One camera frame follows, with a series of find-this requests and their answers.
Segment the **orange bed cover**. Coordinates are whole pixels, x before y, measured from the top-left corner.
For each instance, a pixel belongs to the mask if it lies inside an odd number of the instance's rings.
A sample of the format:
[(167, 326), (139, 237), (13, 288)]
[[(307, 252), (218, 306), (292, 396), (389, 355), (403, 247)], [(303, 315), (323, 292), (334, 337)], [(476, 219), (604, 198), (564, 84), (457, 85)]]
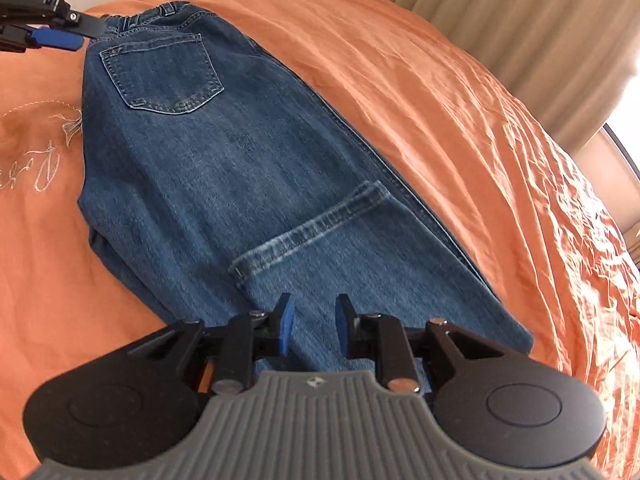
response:
[[(600, 393), (594, 461), (639, 471), (639, 272), (587, 178), (528, 109), (430, 23), (387, 0), (181, 0), (318, 90), (391, 162), (535, 337)], [(77, 207), (81, 52), (1, 58), (1, 473), (37, 466), (23, 428), (48, 378), (160, 327), (102, 266)]]

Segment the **beige curtain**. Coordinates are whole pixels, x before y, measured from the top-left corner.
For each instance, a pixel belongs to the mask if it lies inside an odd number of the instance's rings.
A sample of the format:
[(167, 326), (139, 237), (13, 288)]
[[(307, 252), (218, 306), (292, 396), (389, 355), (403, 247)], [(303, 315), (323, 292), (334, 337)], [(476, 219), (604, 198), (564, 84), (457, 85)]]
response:
[(639, 0), (390, 1), (480, 61), (570, 154), (636, 72)]

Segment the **blue denim jeans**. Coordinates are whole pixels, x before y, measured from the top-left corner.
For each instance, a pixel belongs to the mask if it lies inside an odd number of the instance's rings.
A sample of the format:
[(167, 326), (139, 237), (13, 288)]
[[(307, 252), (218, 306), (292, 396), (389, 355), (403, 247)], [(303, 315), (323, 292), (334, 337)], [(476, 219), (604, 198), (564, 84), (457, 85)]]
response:
[(253, 38), (185, 1), (104, 24), (85, 57), (78, 206), (104, 266), (164, 322), (222, 325), (290, 294), (290, 351), (258, 368), (349, 370), (344, 294), (532, 350), (431, 208)]

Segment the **window with dark frame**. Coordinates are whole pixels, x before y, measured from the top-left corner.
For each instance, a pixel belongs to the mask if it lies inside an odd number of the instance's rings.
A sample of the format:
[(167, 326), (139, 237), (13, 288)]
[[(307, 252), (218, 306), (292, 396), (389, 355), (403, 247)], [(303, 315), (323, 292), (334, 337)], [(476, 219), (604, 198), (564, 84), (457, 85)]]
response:
[(639, 77), (635, 76), (626, 85), (620, 102), (605, 123), (605, 130), (622, 150), (636, 174), (639, 173), (640, 162), (639, 106)]

